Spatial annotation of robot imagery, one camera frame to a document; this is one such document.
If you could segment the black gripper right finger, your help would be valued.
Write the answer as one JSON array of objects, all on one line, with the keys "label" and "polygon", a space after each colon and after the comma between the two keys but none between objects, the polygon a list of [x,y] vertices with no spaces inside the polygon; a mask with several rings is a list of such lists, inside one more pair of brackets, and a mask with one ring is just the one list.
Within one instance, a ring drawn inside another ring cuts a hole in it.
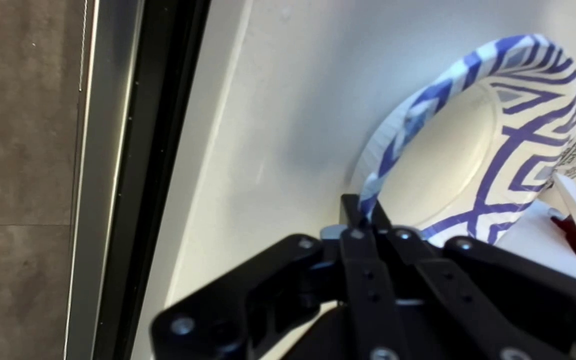
[{"label": "black gripper right finger", "polygon": [[576,277],[485,242],[427,244],[375,207],[373,229],[397,300],[420,300],[455,360],[571,360]]}]

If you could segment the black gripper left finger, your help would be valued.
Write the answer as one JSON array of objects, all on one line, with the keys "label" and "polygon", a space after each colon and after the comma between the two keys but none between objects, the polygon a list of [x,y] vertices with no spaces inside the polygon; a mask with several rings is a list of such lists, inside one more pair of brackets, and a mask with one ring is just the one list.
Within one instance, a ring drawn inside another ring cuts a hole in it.
[{"label": "black gripper left finger", "polygon": [[153,360],[259,360],[289,331],[281,360],[403,360],[391,271],[381,253],[391,221],[364,216],[354,193],[318,237],[289,233],[157,312]]}]

